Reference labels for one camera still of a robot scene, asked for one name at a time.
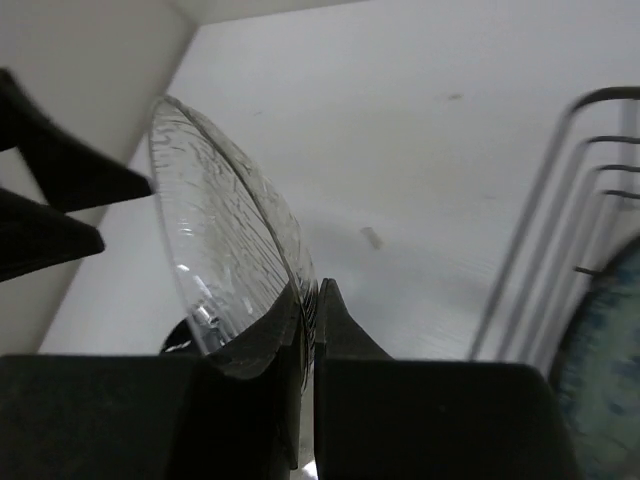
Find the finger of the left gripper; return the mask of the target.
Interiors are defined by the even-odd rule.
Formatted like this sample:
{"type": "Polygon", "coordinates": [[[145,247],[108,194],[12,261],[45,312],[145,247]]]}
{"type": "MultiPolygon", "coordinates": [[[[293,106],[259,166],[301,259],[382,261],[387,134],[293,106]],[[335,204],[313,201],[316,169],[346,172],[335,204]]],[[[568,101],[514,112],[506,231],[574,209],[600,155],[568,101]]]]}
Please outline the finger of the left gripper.
{"type": "Polygon", "coordinates": [[[104,250],[96,228],[8,190],[1,191],[3,282],[104,250]]]}
{"type": "Polygon", "coordinates": [[[1,70],[1,149],[19,151],[47,203],[63,213],[153,194],[148,177],[56,125],[6,68],[1,70]]]}

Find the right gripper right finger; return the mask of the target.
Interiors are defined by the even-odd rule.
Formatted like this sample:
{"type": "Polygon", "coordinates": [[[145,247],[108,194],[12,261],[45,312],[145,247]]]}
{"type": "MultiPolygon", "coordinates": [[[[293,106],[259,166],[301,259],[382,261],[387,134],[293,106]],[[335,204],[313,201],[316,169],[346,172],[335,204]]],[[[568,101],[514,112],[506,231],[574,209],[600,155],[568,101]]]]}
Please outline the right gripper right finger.
{"type": "Polygon", "coordinates": [[[576,479],[553,393],[513,363],[391,358],[323,281],[314,445],[323,479],[576,479]]]}

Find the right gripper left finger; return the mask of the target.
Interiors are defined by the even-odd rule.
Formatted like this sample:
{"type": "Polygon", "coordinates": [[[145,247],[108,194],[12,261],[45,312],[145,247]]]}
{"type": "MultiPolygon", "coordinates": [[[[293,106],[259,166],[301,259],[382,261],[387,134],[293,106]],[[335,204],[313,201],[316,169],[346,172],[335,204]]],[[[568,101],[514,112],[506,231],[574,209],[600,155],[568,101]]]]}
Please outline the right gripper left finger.
{"type": "Polygon", "coordinates": [[[218,352],[1,360],[5,479],[285,479],[304,371],[289,292],[218,352]]]}

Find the clear glass plate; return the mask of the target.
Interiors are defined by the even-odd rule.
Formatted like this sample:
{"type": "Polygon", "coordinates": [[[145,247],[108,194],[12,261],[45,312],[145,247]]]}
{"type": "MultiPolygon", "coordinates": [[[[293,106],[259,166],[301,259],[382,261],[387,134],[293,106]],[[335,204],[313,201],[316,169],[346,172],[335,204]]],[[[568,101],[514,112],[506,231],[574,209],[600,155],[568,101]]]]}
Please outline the clear glass plate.
{"type": "Polygon", "coordinates": [[[187,323],[212,353],[260,320],[291,288],[305,342],[318,283],[284,197],[219,127],[166,95],[148,133],[156,208],[187,323]]]}

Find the blue floral ceramic plate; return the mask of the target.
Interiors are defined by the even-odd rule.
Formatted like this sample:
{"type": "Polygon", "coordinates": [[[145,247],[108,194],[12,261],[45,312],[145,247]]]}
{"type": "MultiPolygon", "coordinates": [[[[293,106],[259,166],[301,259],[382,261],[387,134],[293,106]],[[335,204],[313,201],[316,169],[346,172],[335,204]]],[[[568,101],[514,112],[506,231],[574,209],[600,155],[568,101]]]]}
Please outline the blue floral ceramic plate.
{"type": "Polygon", "coordinates": [[[639,477],[639,246],[594,280],[561,342],[552,385],[586,479],[639,477]]]}

